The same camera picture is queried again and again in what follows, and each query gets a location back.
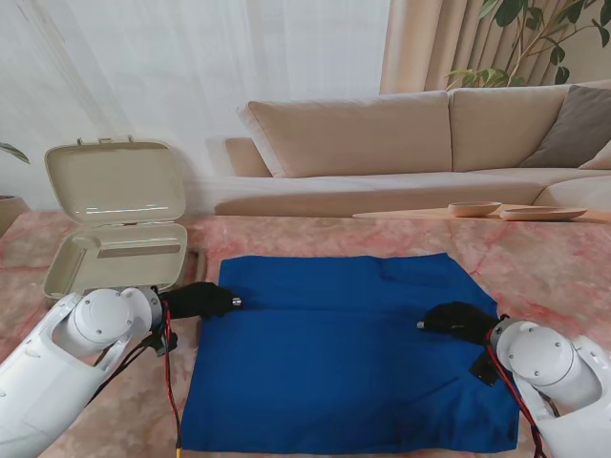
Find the table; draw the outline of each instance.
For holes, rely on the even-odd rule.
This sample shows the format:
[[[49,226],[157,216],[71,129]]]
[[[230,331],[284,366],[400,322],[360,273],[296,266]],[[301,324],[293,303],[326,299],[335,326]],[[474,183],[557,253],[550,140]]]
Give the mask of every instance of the table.
[[[221,261],[242,255],[416,256],[447,252],[496,301],[502,313],[585,334],[611,350],[611,226],[469,220],[185,218],[189,244],[205,248],[209,281]],[[44,316],[42,282],[60,241],[76,225],[59,213],[30,212],[0,239],[0,360]],[[184,406],[197,351],[197,319],[176,322],[174,390]],[[43,458],[167,458],[175,430],[162,359],[145,352],[83,412]],[[518,450],[495,458],[531,458],[522,424]],[[185,458],[205,456],[185,452]],[[237,458],[224,454],[222,458]],[[473,457],[419,451],[411,458]]]
[[[494,210],[490,215],[478,218],[460,218],[466,221],[504,221],[500,217],[503,210],[514,208],[530,207],[532,205],[509,205],[503,204]],[[374,212],[374,213],[357,213],[354,218],[375,218],[375,219],[457,219],[448,207],[443,208],[425,208],[422,210],[398,210],[394,212]],[[611,213],[597,212],[588,210],[581,217],[572,219],[572,222],[591,222],[598,224],[611,224]]]

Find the beige sofa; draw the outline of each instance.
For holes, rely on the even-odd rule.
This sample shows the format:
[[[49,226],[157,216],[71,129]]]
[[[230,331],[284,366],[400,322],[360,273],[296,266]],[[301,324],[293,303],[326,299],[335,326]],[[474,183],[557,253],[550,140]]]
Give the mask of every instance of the beige sofa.
[[[244,196],[226,196],[216,213],[349,217],[465,200],[611,212],[611,170],[518,168],[568,87],[250,102],[242,120],[252,139],[225,142]]]

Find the gray cushion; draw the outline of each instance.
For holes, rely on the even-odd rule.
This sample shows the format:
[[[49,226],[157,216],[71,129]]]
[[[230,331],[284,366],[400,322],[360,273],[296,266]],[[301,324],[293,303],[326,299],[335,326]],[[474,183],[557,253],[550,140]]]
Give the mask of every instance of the gray cushion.
[[[520,167],[579,167],[611,140],[611,90],[571,86],[558,119]]]

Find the wooden bowl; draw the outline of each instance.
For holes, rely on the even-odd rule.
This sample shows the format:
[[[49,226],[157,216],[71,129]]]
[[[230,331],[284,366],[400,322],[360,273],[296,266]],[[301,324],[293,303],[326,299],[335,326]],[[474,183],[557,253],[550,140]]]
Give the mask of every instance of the wooden bowl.
[[[456,202],[448,205],[448,209],[457,218],[476,218],[490,215],[500,206],[501,202]]]

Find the sofa cushion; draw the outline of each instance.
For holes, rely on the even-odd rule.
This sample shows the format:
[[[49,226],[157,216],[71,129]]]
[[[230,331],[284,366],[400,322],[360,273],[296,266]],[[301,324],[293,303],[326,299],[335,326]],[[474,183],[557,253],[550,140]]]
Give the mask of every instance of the sofa cushion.
[[[271,177],[252,138],[227,138],[225,150],[238,177]]]
[[[611,140],[602,148],[593,159],[580,165],[580,170],[605,170],[611,172]]]
[[[611,177],[571,179],[553,184],[541,193],[534,205],[585,207],[611,212]]]
[[[240,116],[274,177],[443,172],[452,168],[448,94],[249,102]]]
[[[582,86],[611,89],[611,80]],[[517,167],[556,122],[569,87],[451,91],[453,170]]]
[[[470,174],[480,175],[497,175],[503,177],[511,177],[524,179],[531,183],[538,183],[542,186],[568,181],[569,179],[588,178],[588,177],[604,177],[611,176],[611,170],[580,170],[580,169],[492,169],[492,170],[476,170],[469,172]]]
[[[611,140],[611,90],[571,86],[558,119],[520,167],[579,167]]]
[[[543,189],[540,184],[517,178],[448,172],[267,181],[274,184],[267,196],[225,194],[221,198],[225,202],[216,207],[217,215],[351,217],[356,213],[443,207],[465,200],[531,204]]]

